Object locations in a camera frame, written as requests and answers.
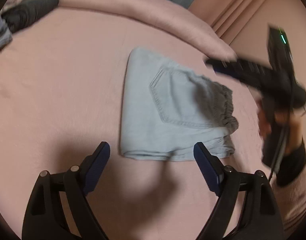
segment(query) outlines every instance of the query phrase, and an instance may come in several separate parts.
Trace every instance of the silver screw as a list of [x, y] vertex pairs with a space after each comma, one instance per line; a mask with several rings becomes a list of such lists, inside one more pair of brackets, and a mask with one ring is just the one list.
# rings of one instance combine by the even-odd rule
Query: silver screw
[[265, 176], [265, 173], [263, 173], [262, 171], [258, 170], [255, 172], [256, 175], [260, 176], [260, 177], [264, 177]]
[[226, 170], [226, 171], [228, 171], [228, 172], [232, 172], [232, 171], [233, 171], [233, 167], [227, 165], [227, 166], [224, 167], [224, 170]]
[[79, 170], [79, 168], [80, 168], [79, 166], [74, 165], [74, 166], [71, 167], [71, 171], [76, 172], [76, 171]]
[[41, 172], [40, 172], [40, 176], [41, 176], [41, 177], [45, 177], [47, 174], [48, 174], [47, 171], [41, 171]]

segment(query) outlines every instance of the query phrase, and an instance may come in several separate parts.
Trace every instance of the pocket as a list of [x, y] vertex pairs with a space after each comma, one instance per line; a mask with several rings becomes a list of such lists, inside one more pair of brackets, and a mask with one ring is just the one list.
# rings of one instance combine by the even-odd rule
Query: pocket
[[149, 89], [163, 122], [196, 129], [223, 126], [224, 112], [217, 109], [218, 83], [191, 70], [164, 65]]

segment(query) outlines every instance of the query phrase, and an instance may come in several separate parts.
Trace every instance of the human hand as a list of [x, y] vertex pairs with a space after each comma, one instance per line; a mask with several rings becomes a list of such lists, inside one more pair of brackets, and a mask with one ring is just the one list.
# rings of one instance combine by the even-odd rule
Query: human hand
[[[265, 116], [265, 112], [263, 110], [261, 100], [256, 102], [258, 106], [258, 128], [259, 128], [259, 136], [261, 136], [264, 140], [271, 133], [271, 125], [267, 121]], [[287, 122], [288, 119], [288, 112], [275, 112], [275, 120], [278, 124], [283, 125]], [[298, 149], [302, 143], [302, 123], [300, 117], [296, 116], [295, 114], [291, 113], [289, 117], [289, 127], [290, 133], [288, 142], [285, 148], [284, 156], [289, 155], [294, 150]]]

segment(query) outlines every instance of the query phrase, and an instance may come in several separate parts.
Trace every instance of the black wristband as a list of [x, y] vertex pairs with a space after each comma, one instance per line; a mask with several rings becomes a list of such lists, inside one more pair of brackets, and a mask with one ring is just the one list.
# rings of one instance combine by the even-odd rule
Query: black wristband
[[290, 184], [302, 172], [306, 165], [306, 150], [304, 140], [300, 147], [290, 155], [283, 158], [279, 172], [276, 175], [277, 185], [285, 187]]

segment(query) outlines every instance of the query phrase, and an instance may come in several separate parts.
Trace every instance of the bed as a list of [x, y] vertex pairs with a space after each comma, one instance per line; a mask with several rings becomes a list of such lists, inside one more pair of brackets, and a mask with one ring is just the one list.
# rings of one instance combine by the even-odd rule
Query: bed
[[[65, 171], [101, 141], [110, 144], [111, 157], [87, 200], [110, 239], [195, 239], [199, 234], [217, 197], [194, 161], [119, 155], [125, 70], [137, 46], [232, 89], [239, 121], [232, 135], [236, 151], [221, 161], [239, 171], [268, 174], [260, 161], [256, 104], [249, 90], [203, 63], [205, 55], [235, 57], [205, 22], [166, 0], [60, 0], [57, 9], [14, 35], [0, 53], [0, 213], [18, 236], [40, 171]], [[78, 235], [62, 197], [69, 227]], [[242, 201], [241, 194], [228, 232]]]

